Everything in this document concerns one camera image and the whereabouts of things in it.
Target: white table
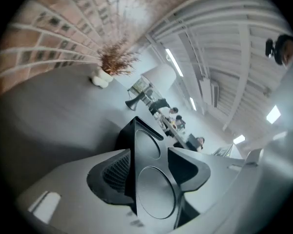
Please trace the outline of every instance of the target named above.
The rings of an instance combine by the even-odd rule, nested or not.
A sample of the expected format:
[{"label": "white table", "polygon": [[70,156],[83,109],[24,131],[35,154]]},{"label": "white table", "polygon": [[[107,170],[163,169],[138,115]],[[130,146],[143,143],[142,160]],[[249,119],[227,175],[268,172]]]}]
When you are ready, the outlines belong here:
[{"label": "white table", "polygon": [[173,126],[170,124],[170,122],[164,117],[161,117],[161,121],[166,124],[166,126],[171,130],[174,137],[179,141],[179,143],[183,146],[185,149],[189,149],[189,147],[185,144],[185,142],[182,140],[182,138],[178,135],[177,131],[173,128]]}]

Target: white lamp shade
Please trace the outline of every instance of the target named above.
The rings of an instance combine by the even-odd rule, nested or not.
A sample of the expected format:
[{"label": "white lamp shade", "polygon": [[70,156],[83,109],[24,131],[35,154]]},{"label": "white lamp shade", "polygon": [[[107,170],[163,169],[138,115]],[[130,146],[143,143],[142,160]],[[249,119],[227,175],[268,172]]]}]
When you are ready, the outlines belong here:
[{"label": "white lamp shade", "polygon": [[147,79],[161,96],[164,96],[176,80],[174,69],[167,64],[160,64],[143,73],[142,78]]}]

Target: air conditioner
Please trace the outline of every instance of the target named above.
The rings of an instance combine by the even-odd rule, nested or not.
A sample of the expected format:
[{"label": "air conditioner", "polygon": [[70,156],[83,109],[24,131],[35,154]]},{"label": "air conditioner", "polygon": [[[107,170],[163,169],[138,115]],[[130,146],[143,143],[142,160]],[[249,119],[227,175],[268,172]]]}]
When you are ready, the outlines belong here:
[{"label": "air conditioner", "polygon": [[208,105],[217,107],[219,95],[219,87],[217,82],[208,78],[203,78],[203,80],[200,80],[200,84],[203,94],[203,101]]}]

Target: gray floor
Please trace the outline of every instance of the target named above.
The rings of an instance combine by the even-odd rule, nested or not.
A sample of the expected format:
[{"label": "gray floor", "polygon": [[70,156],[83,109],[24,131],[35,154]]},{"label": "gray floor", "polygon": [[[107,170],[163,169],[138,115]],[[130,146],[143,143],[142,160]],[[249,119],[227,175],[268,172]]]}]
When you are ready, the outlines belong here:
[{"label": "gray floor", "polygon": [[15,195],[55,167],[114,150],[119,131],[135,116],[164,134],[147,107],[125,105],[117,81],[101,89],[93,65],[38,75],[0,98],[0,165]]}]

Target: ceiling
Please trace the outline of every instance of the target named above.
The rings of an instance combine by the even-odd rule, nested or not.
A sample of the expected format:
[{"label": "ceiling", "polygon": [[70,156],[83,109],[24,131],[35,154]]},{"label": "ceiling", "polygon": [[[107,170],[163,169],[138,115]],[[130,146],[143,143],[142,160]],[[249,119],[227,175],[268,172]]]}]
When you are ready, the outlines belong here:
[{"label": "ceiling", "polygon": [[[184,77],[178,85],[192,97],[198,113],[209,114],[244,145],[280,128],[266,121],[274,104],[269,93],[285,69],[265,56],[267,38],[291,34],[290,27],[269,0],[188,0],[158,21],[140,40],[167,62],[169,48]],[[202,100],[199,80],[219,85],[217,108]]]}]

